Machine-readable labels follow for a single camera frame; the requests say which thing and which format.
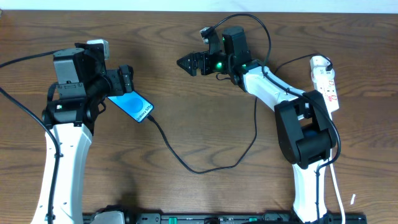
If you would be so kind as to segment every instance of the wooden table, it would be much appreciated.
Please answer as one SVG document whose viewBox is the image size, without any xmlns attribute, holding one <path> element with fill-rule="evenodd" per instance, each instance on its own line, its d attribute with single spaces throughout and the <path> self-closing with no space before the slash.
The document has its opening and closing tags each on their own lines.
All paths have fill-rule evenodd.
<svg viewBox="0 0 398 224">
<path fill-rule="evenodd" d="M 6 11 L 0 20 L 0 62 L 106 39 L 107 67 L 134 67 L 136 90 L 155 104 L 152 115 L 183 159 L 198 170 L 230 165 L 253 138 L 254 97 L 214 75 L 190 77 L 175 64 L 192 51 L 206 50 L 198 31 L 229 14 Z M 398 16 L 256 15 L 271 33 L 272 69 L 314 52 L 332 59 L 340 100 L 333 117 L 343 142 L 335 169 L 345 210 L 364 212 L 368 223 L 397 223 Z M 268 44 L 259 24 L 235 18 L 220 30 L 234 25 L 245 28 L 253 56 L 263 59 Z M 301 60 L 279 76 L 311 90 L 309 74 L 308 60 Z M 35 114 L 45 108 L 47 88 L 55 81 L 51 57 L 2 68 L 0 75 L 1 87 Z M 279 149 L 274 115 L 264 104 L 257 109 L 257 141 L 243 162 L 232 170 L 193 175 L 152 123 L 138 124 L 107 103 L 87 158 L 84 212 L 115 203 L 165 213 L 291 208 L 292 167 Z M 44 132 L 5 97 L 0 108 L 0 223 L 28 223 L 42 183 Z M 325 185 L 327 207 L 339 212 L 329 171 Z"/>
</svg>

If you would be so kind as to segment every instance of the black cable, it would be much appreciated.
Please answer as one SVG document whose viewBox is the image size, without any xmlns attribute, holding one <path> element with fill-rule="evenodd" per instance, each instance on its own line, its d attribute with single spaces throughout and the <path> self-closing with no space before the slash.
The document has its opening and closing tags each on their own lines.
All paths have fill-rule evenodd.
<svg viewBox="0 0 398 224">
<path fill-rule="evenodd" d="M 218 75 L 219 74 L 222 74 L 222 73 L 217 73 L 217 75 L 216 75 L 216 79 L 218 80 L 218 81 L 222 81 L 222 80 L 230 80 L 231 78 L 230 77 L 226 77 L 226 78 L 218 78 Z"/>
<path fill-rule="evenodd" d="M 288 61 L 288 62 L 283 63 L 282 65 L 279 65 L 279 66 L 275 69 L 274 75 L 276 75 L 276 73 L 279 71 L 280 68 L 282 68 L 282 66 L 284 66 L 284 65 L 286 65 L 286 64 L 288 64 L 288 63 L 291 63 L 291 62 L 294 62 L 294 61 L 297 61 L 297 60 L 300 60 L 300 59 L 303 59 L 303 58 L 306 58 L 306 57 L 314 57 L 314 56 L 322 56 L 323 58 L 325 58 L 325 59 L 330 63 L 330 64 L 326 67 L 326 71 L 330 71 L 330 70 L 333 68 L 333 63 L 331 62 L 330 59 L 328 59 L 327 57 L 325 57 L 324 55 L 322 55 L 322 54 L 320 54 L 320 53 L 314 53 L 314 54 L 304 55 L 304 56 L 295 58 L 295 59 L 293 59 L 293 60 L 290 60 L 290 61 Z"/>
<path fill-rule="evenodd" d="M 231 75 L 234 75 L 232 73 L 232 67 L 231 67 L 231 58 L 232 58 L 233 55 L 234 55 L 234 53 L 228 55 L 228 73 L 231 74 Z"/>
<path fill-rule="evenodd" d="M 270 37 L 270 35 L 269 35 L 269 32 L 268 32 L 268 30 L 267 30 L 266 25 L 264 25 L 264 23 L 262 23 L 262 21 L 261 21 L 259 18 L 257 18 L 256 16 L 254 16 L 254 15 L 252 15 L 252 14 L 248 14 L 248 13 L 237 13 L 237 14 L 230 15 L 230 16 L 224 18 L 222 21 L 219 21 L 219 23 L 217 23 L 215 26 L 210 27 L 209 29 L 207 29 L 206 31 L 204 31 L 204 32 L 203 32 L 203 33 L 204 33 L 204 36 L 205 36 L 205 37 L 208 36 L 208 35 L 209 35 L 210 33 L 212 33 L 219 25 L 221 25 L 222 23 L 224 23 L 224 22 L 227 21 L 228 19 L 233 18 L 233 17 L 236 17 L 236 16 L 248 16 L 248 17 L 250 17 L 250 18 L 253 18 L 253 19 L 255 19 L 258 23 L 260 23 L 260 25 L 262 26 L 262 28 L 266 31 L 267 37 L 268 37 L 268 53 L 267 53 L 266 58 L 265 58 L 264 61 L 263 61 L 263 64 L 266 65 L 267 62 L 268 62 L 268 59 L 269 59 L 269 55 L 271 54 L 271 37 Z"/>
<path fill-rule="evenodd" d="M 17 59 L 11 60 L 9 62 L 5 62 L 5 63 L 0 64 L 0 68 L 3 68 L 5 66 L 13 64 L 13 63 L 21 62 L 23 60 L 29 60 L 29 59 L 33 59 L 33 58 L 38 58 L 38 57 L 43 57 L 43 56 L 47 56 L 47 55 L 52 55 L 52 54 L 54 54 L 57 51 L 59 51 L 59 50 L 53 50 L 51 52 L 41 53 L 41 54 L 37 54 L 37 55 L 31 55 L 31 56 L 27 56 L 27 57 L 23 57 L 23 58 L 17 58 Z"/>
<path fill-rule="evenodd" d="M 251 141 L 249 147 L 245 150 L 245 152 L 242 154 L 242 156 L 238 159 L 238 161 L 232 165 L 232 166 L 226 166 L 226 167 L 218 167 L 218 168 L 214 168 L 214 169 L 209 169 L 209 170 L 205 170 L 205 171 L 195 171 L 193 170 L 191 167 L 189 167 L 178 155 L 177 153 L 173 150 L 173 148 L 171 147 L 171 145 L 169 144 L 169 141 L 167 140 L 167 137 L 165 135 L 165 133 L 163 132 L 162 128 L 160 127 L 160 125 L 158 124 L 158 122 L 155 120 L 155 118 L 152 115 L 148 116 L 149 121 L 152 121 L 156 126 L 157 129 L 160 131 L 160 134 L 163 137 L 164 143 L 166 143 L 166 146 L 168 147 L 168 149 L 170 149 L 170 151 L 172 152 L 172 154 L 177 158 L 177 160 L 181 163 L 181 165 L 183 165 L 187 170 L 189 170 L 192 174 L 206 174 L 209 172 L 213 172 L 213 171 L 218 171 L 218 170 L 223 170 L 223 169 L 232 169 L 234 167 L 236 167 L 237 165 L 239 165 L 239 163 L 242 162 L 243 158 L 245 157 L 245 155 L 248 153 L 249 149 L 251 148 L 251 146 L 254 144 L 254 142 L 256 141 L 257 138 L 257 116 L 256 116 L 256 111 L 257 111 L 257 97 L 254 100 L 254 138 Z"/>
<path fill-rule="evenodd" d="M 23 58 L 18 58 L 15 60 L 11 60 L 9 62 L 6 63 L 2 63 L 0 64 L 0 68 L 3 68 L 7 65 L 13 64 L 13 63 L 17 63 L 17 62 L 21 62 L 23 60 L 28 60 L 28 59 L 33 59 L 33 58 L 38 58 L 38 57 L 43 57 L 46 55 L 52 55 L 55 52 L 57 52 L 59 50 L 53 50 L 51 52 L 46 52 L 46 53 L 42 53 L 42 54 L 37 54 L 37 55 L 31 55 L 31 56 L 27 56 L 27 57 L 23 57 Z M 57 174 L 58 174 L 58 167 L 59 167 L 59 162 L 60 162 L 60 157 L 62 156 L 60 153 L 60 148 L 58 145 L 57 140 L 55 139 L 54 135 L 51 133 L 51 131 L 49 129 L 47 129 L 43 123 L 43 121 L 40 120 L 40 118 L 38 118 L 33 112 L 31 112 L 28 108 L 26 108 L 24 105 L 22 105 L 20 102 L 18 102 L 15 98 L 13 98 L 12 96 L 10 96 L 10 94 L 8 94 L 6 91 L 4 91 L 1 87 L 0 87 L 0 92 L 11 102 L 13 102 L 15 105 L 17 105 L 20 109 L 22 109 L 23 111 L 25 111 L 27 114 L 29 114 L 36 122 L 38 122 L 38 124 L 44 129 L 44 131 L 50 136 L 52 142 L 54 143 L 55 146 L 55 163 L 54 163 L 54 171 L 52 174 L 52 180 L 51 180 L 51 186 L 50 186 L 50 193 L 49 193 L 49 207 L 48 207 L 48 211 L 46 214 L 46 218 L 47 218 L 47 223 L 48 224 L 52 224 L 53 223 L 53 201 L 54 201 L 54 193 L 55 193 L 55 184 L 57 182 Z"/>
<path fill-rule="evenodd" d="M 288 62 L 283 63 L 282 65 L 279 65 L 279 66 L 277 67 L 277 69 L 275 70 L 274 75 L 278 72 L 278 70 L 279 70 L 282 66 L 284 66 L 284 65 L 286 65 L 286 64 L 288 64 L 288 63 L 290 63 L 290 62 L 294 62 L 294 61 L 296 61 L 296 60 L 300 60 L 300 59 L 305 58 L 305 57 L 311 57 L 311 56 L 317 56 L 317 55 L 320 55 L 320 56 L 324 57 L 325 59 L 327 59 L 327 60 L 330 62 L 329 66 L 332 66 L 332 62 L 331 62 L 328 58 L 326 58 L 324 55 L 322 55 L 322 54 L 309 54 L 309 55 L 305 55 L 305 56 L 302 56 L 302 57 L 299 57 L 299 58 L 295 58 L 295 59 L 293 59 L 293 60 L 290 60 L 290 61 L 288 61 Z M 272 82 L 274 85 L 276 85 L 277 87 L 279 87 L 279 88 L 281 88 L 282 90 L 286 91 L 287 93 L 290 93 L 291 95 L 294 95 L 294 96 L 297 96 L 297 97 L 300 98 L 300 99 L 303 99 L 306 103 L 312 105 L 314 108 L 316 108 L 317 110 L 319 110 L 319 111 L 321 112 L 321 114 L 326 118 L 326 120 L 331 124 L 331 127 L 333 128 L 333 131 L 334 131 L 335 134 L 336 134 L 336 143 L 337 143 L 336 155 L 334 156 L 334 158 L 333 158 L 332 160 L 330 160 L 330 161 L 328 161 L 328 162 L 326 162 L 326 163 L 324 163 L 324 164 L 318 166 L 318 167 L 317 167 L 317 171 L 315 172 L 315 175 L 317 176 L 317 183 L 316 183 L 316 185 L 317 185 L 317 186 L 316 186 L 317 199 L 316 199 L 315 204 L 316 204 L 316 206 L 317 206 L 317 223 L 318 223 L 318 222 L 319 222 L 319 219 L 320 219 L 320 214 L 319 214 L 319 176 L 320 176 L 320 173 L 319 173 L 319 171 L 320 171 L 320 169 L 322 169 L 322 168 L 324 168 L 324 167 L 326 167 L 326 166 L 328 166 L 328 165 L 334 163 L 334 162 L 339 158 L 340 153 L 341 153 L 341 139 L 340 139 L 339 132 L 337 131 L 337 128 L 336 128 L 334 122 L 330 119 L 329 113 L 326 112 L 317 102 L 315 102 L 315 101 L 313 101 L 313 100 L 307 98 L 306 96 L 303 96 L 303 95 L 301 95 L 301 94 L 292 92 L 289 88 L 285 88 L 285 87 L 283 87 L 282 85 L 280 85 L 279 83 L 277 83 L 275 80 L 273 80 L 273 79 L 268 75 L 267 72 L 265 72 L 265 70 L 264 70 L 264 65 L 262 65 L 261 70 L 262 70 L 262 74 L 263 74 L 270 82 Z"/>
</svg>

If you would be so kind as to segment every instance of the phone screen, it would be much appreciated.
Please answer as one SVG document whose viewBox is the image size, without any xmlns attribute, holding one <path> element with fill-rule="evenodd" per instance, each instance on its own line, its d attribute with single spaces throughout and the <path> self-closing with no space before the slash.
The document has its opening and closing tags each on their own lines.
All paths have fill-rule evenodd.
<svg viewBox="0 0 398 224">
<path fill-rule="evenodd" d="M 125 93 L 123 96 L 108 97 L 116 106 L 141 123 L 154 109 L 154 105 L 137 92 Z"/>
</svg>

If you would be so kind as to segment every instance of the white power strip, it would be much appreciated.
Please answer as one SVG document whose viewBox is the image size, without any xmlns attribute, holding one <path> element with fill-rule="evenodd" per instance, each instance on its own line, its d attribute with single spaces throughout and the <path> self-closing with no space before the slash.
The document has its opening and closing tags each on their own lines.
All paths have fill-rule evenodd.
<svg viewBox="0 0 398 224">
<path fill-rule="evenodd" d="M 326 71 L 330 63 L 322 56 L 314 56 L 310 60 L 313 87 L 322 93 L 329 113 L 336 111 L 338 106 L 335 86 L 335 70 Z"/>
</svg>

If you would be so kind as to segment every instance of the green led light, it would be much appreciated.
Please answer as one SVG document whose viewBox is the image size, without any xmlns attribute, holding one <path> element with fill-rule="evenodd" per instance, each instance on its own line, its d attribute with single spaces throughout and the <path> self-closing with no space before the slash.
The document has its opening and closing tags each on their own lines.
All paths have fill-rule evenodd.
<svg viewBox="0 0 398 224">
<path fill-rule="evenodd" d="M 223 64 L 221 62 L 218 62 L 216 65 L 217 69 L 222 69 L 223 68 Z"/>
</svg>

